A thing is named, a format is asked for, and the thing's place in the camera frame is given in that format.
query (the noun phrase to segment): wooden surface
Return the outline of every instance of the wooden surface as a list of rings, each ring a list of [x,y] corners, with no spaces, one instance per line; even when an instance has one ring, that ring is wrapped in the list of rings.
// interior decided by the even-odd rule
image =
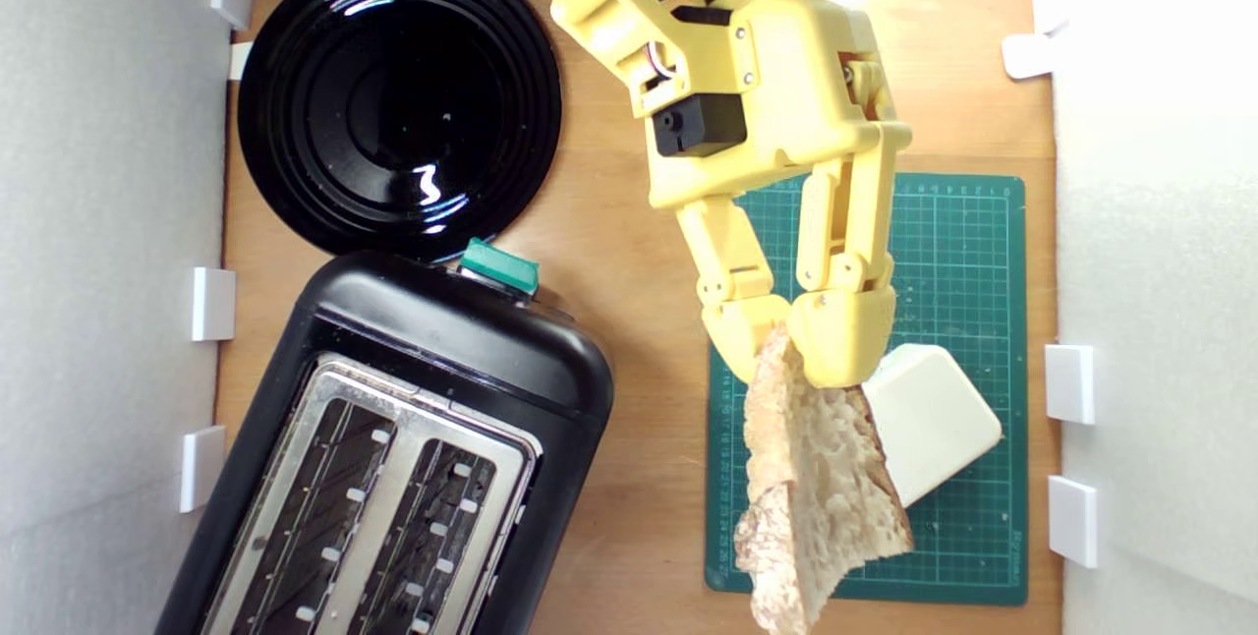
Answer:
[[[1010,83],[1000,64],[1001,36],[1032,25],[1030,0],[866,1],[899,114],[915,130],[902,168],[1027,182],[1030,600],[1018,609],[832,601],[816,632],[1057,635],[1062,568],[1048,551],[1045,475],[1058,468],[1058,443],[1043,419],[1040,366],[1055,333],[1050,92],[1045,80]],[[255,0],[255,28],[278,3]],[[757,632],[746,596],[711,592],[702,580],[707,350],[694,269],[672,215],[647,206],[645,142],[626,94],[566,35],[552,29],[552,39],[567,102],[560,152],[501,244],[537,259],[566,308],[608,341],[616,405],[532,632]],[[237,340],[221,352],[218,420],[234,434],[293,299],[327,258],[270,214],[234,128],[229,138],[225,264],[239,273],[239,307]]]

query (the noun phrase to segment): black plate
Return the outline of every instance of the black plate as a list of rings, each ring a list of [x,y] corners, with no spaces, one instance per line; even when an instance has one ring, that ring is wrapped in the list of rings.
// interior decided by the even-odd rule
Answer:
[[[240,83],[267,204],[332,254],[497,235],[546,177],[559,67],[520,0],[283,0]]]

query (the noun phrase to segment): cutting mat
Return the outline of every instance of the cutting mat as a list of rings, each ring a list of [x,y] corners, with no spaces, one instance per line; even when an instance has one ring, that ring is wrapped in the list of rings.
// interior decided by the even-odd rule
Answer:
[[[760,235],[777,293],[795,298],[803,179],[740,204]],[[838,597],[1021,605],[1027,600],[1027,282],[1024,190],[1015,177],[899,174],[891,224],[898,294],[891,345],[942,345],[1004,426],[1000,444],[908,509],[916,549],[852,572]],[[746,385],[711,352],[704,576],[751,590],[733,566],[747,508]]]

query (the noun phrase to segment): green lever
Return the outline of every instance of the green lever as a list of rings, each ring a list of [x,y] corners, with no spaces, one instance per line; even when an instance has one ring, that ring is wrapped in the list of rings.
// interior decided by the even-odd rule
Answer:
[[[468,249],[464,250],[459,265],[530,295],[536,294],[540,285],[537,263],[507,254],[494,245],[487,245],[486,241],[478,240],[477,236],[472,236],[472,241],[468,241]]]

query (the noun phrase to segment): grid lines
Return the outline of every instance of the grid lines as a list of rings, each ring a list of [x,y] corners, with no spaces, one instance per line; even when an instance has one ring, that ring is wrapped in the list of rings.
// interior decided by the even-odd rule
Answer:
[[[740,204],[759,233],[776,293],[795,298],[803,177]],[[908,509],[916,548],[848,575],[840,597],[1016,605],[1027,599],[1027,366],[1024,191],[1015,177],[899,174],[892,213],[891,345],[942,345],[1001,421],[977,461]],[[750,591],[733,567],[746,509],[746,385],[711,352],[706,577]]]

